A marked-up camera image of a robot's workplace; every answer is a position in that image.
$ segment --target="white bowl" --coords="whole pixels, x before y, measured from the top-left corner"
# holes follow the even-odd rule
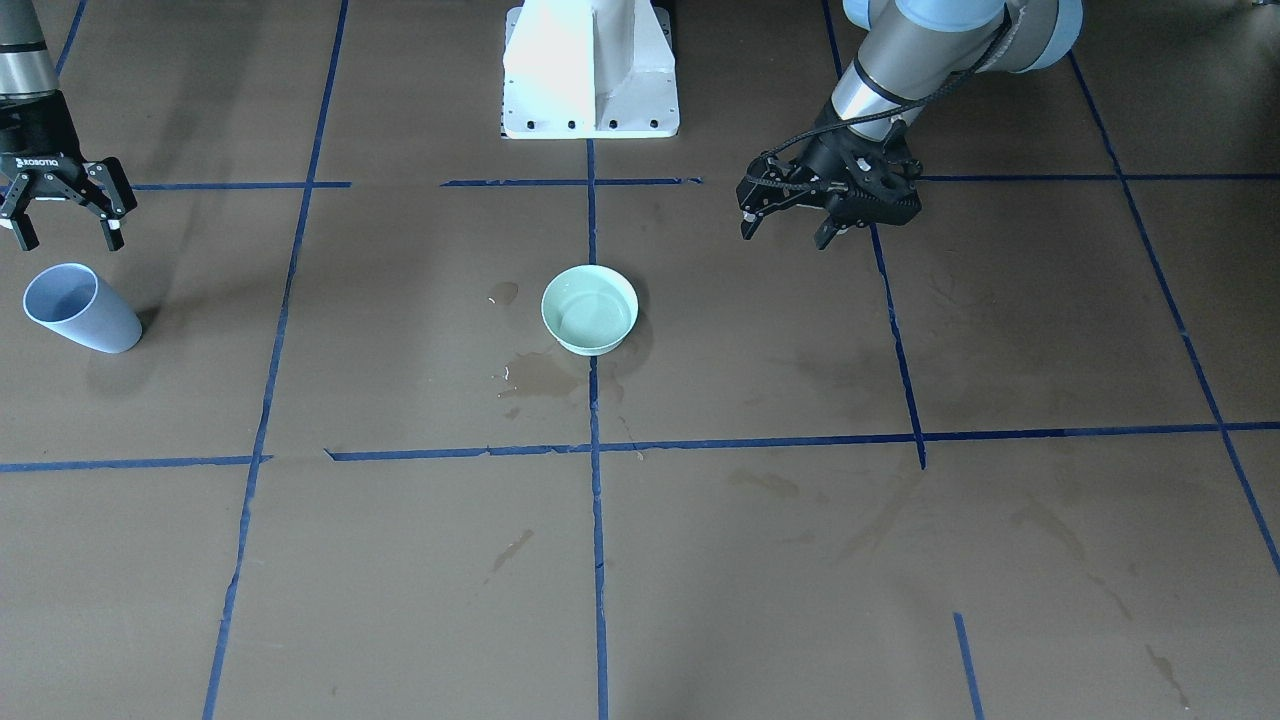
[[[543,323],[566,350],[604,355],[636,324],[636,291],[617,270],[579,265],[556,275],[543,292]]]

